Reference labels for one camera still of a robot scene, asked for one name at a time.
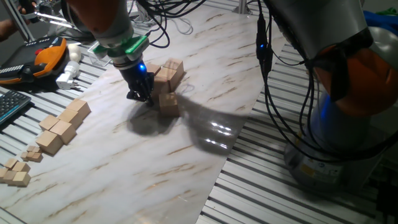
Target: stacked wooden blocks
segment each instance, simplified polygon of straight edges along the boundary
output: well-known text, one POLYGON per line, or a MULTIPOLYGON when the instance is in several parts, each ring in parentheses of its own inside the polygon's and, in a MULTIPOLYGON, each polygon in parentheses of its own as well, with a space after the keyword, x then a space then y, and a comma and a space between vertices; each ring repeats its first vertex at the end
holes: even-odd
POLYGON ((155 74, 154 90, 152 99, 159 100, 160 112, 163 116, 178 117, 177 89, 184 76, 182 60, 170 58, 161 68, 158 65, 147 63, 147 71, 155 74))
POLYGON ((8 186, 26 187, 30 181, 28 172, 30 167, 25 162, 19 162, 17 159, 9 159, 0 169, 0 183, 8 186))
POLYGON ((43 152, 55 155, 64 144, 69 144, 76 136, 76 129, 90 113, 88 103, 76 99, 67 106, 58 118, 48 115, 39 123, 43 130, 42 135, 36 139, 39 147, 29 146, 27 151, 22 153, 22 160, 41 162, 43 152))

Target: marble-pattern mat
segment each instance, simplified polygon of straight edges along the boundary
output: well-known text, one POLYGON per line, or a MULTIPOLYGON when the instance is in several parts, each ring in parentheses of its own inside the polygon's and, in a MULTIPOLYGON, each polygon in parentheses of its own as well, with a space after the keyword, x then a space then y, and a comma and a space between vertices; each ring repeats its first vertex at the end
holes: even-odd
MULTIPOLYGON (((164 119, 156 107, 127 100, 126 82, 110 69, 81 96, 92 113, 78 136, 54 157, 29 163, 27 188, 0 185, 1 207, 27 223, 196 221, 263 81, 257 17, 202 6, 187 18, 192 35, 171 24, 171 46, 144 53, 159 65, 183 59, 182 117, 164 119)), ((285 40, 274 34, 280 52, 285 40)))

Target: white plug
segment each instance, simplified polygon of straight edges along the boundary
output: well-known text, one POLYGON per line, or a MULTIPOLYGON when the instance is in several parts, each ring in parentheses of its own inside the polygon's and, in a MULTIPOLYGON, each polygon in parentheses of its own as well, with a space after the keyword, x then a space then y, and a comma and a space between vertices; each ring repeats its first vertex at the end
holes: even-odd
POLYGON ((70 90, 71 88, 75 88, 77 84, 73 81, 73 78, 66 73, 61 74, 57 78, 57 85, 61 90, 70 90))
POLYGON ((61 74, 56 81, 61 90, 70 90, 71 88, 75 88, 77 86, 73 78, 77 76, 79 67, 80 65, 77 62, 68 62, 68 65, 64 69, 64 73, 61 74))

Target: blue led light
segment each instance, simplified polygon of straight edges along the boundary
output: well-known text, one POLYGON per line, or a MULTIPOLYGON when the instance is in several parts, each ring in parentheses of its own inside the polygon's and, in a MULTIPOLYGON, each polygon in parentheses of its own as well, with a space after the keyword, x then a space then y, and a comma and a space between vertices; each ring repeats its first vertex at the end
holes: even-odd
POLYGON ((147 70, 147 68, 146 68, 145 65, 143 65, 143 64, 139 65, 139 69, 140 69, 142 72, 145 72, 145 71, 147 70))

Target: keyboard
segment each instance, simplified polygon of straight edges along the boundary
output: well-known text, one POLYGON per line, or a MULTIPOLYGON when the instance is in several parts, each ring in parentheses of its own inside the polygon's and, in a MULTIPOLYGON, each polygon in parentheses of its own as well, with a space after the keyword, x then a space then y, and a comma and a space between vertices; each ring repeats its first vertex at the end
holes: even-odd
POLYGON ((30 102, 31 98, 16 91, 8 91, 0 96, 0 124, 16 114, 30 102))

